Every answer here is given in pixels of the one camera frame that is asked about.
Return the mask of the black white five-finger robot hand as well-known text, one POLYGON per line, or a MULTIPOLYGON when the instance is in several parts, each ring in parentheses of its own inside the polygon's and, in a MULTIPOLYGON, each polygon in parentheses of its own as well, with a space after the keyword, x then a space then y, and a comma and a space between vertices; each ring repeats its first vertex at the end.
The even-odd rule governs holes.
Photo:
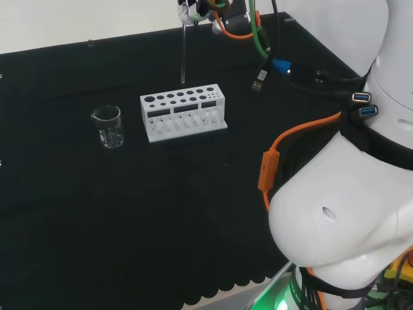
POLYGON ((221 34, 223 28, 235 36, 248 28, 251 22, 245 1, 177 1, 177 13, 183 25, 197 25, 209 20, 212 31, 221 34))

